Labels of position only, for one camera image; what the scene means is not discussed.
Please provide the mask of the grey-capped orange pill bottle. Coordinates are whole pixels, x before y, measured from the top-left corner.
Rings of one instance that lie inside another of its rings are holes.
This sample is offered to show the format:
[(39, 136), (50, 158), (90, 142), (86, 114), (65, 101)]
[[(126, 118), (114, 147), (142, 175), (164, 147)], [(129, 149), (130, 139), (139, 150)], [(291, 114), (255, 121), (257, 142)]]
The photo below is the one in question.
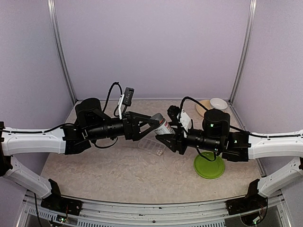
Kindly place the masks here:
[(159, 127), (154, 130), (156, 135), (175, 134), (175, 131), (161, 113), (153, 115), (151, 119), (159, 121)]

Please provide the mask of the clear plastic pill organizer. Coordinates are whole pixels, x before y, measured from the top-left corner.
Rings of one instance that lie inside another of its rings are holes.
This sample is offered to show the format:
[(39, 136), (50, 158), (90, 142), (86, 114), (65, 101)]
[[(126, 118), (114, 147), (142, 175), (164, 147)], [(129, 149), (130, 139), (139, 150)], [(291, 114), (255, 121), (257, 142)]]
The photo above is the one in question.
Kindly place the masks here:
[(165, 146), (162, 143), (147, 138), (143, 138), (139, 141), (138, 148), (155, 154), (157, 154), (157, 150), (159, 149), (163, 150), (163, 152), (165, 150)]

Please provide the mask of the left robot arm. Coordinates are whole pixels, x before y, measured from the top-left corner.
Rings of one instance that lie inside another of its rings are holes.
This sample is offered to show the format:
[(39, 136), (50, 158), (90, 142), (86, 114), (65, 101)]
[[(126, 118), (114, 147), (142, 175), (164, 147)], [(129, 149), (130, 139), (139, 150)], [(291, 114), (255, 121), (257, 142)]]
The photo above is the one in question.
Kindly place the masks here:
[(0, 175), (27, 188), (56, 210), (66, 206), (58, 184), (40, 177), (15, 158), (22, 153), (56, 153), (74, 155), (91, 148), (100, 139), (138, 141), (158, 128), (160, 122), (151, 116), (126, 112), (111, 118), (101, 110), (97, 98), (89, 98), (75, 106), (76, 121), (52, 129), (34, 131), (5, 128), (0, 125)]

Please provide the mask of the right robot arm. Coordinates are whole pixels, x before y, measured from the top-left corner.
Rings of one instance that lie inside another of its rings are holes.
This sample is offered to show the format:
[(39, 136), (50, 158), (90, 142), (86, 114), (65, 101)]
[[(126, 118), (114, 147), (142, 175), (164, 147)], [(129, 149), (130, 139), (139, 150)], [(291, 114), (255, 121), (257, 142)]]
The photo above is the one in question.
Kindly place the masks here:
[(275, 191), (289, 185), (303, 175), (303, 132), (275, 134), (253, 134), (236, 129), (230, 132), (230, 115), (221, 110), (211, 109), (204, 113), (202, 129), (189, 127), (191, 119), (183, 110), (171, 106), (168, 110), (173, 134), (156, 135), (156, 139), (171, 151), (184, 154), (187, 147), (197, 151), (213, 152), (214, 156), (232, 162), (247, 162), (263, 157), (293, 157), (287, 165), (249, 184), (242, 206), (252, 210), (261, 198), (270, 196)]

